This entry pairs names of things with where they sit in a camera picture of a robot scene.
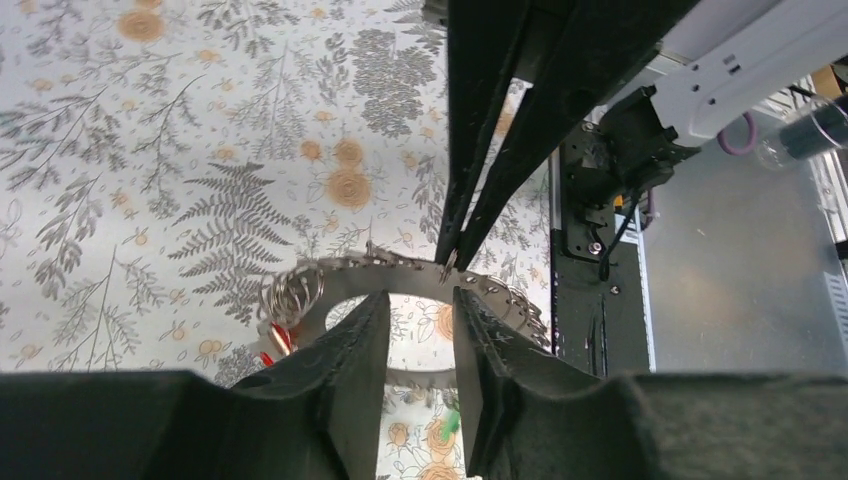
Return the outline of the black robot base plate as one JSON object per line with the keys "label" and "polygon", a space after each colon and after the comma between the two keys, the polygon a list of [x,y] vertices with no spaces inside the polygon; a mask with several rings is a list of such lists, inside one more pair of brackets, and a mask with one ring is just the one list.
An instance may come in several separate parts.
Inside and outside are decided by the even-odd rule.
{"label": "black robot base plate", "polygon": [[603,136],[576,127],[549,162],[552,338],[556,355],[598,377],[654,369],[653,331],[641,227],[627,203],[589,202],[591,181],[609,170]]}

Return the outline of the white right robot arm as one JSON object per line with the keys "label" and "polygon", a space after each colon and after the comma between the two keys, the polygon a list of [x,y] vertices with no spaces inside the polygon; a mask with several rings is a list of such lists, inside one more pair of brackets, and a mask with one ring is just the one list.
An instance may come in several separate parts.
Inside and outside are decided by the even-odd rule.
{"label": "white right robot arm", "polygon": [[847,48],[843,1],[430,1],[447,30],[449,179],[435,260],[465,270],[508,200],[598,105],[608,166],[580,168],[581,225],[637,201],[728,124]]}

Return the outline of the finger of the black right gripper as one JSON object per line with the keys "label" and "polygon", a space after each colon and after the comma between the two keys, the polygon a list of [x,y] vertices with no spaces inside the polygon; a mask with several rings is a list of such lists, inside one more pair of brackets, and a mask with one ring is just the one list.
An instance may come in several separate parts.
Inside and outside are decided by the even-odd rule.
{"label": "finger of the black right gripper", "polygon": [[466,219],[520,49],[530,1],[447,1],[449,178],[435,261],[474,255]]}
{"label": "finger of the black right gripper", "polygon": [[[658,53],[690,1],[530,1],[520,49],[466,217],[474,255],[517,189]],[[459,271],[466,265],[454,265]]]}

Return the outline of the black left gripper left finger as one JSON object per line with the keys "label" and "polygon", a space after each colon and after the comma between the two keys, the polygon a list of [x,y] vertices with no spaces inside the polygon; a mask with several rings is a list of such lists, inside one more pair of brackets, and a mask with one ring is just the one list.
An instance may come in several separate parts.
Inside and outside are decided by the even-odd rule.
{"label": "black left gripper left finger", "polygon": [[390,298],[223,388],[190,371],[5,374],[5,479],[370,479]]}

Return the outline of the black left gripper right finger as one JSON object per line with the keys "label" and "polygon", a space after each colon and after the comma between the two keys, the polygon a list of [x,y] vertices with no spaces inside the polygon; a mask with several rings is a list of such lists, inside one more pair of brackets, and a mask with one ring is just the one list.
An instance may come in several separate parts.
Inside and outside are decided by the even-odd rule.
{"label": "black left gripper right finger", "polygon": [[465,470],[484,479],[843,479],[847,381],[618,374],[546,353],[453,291]]}

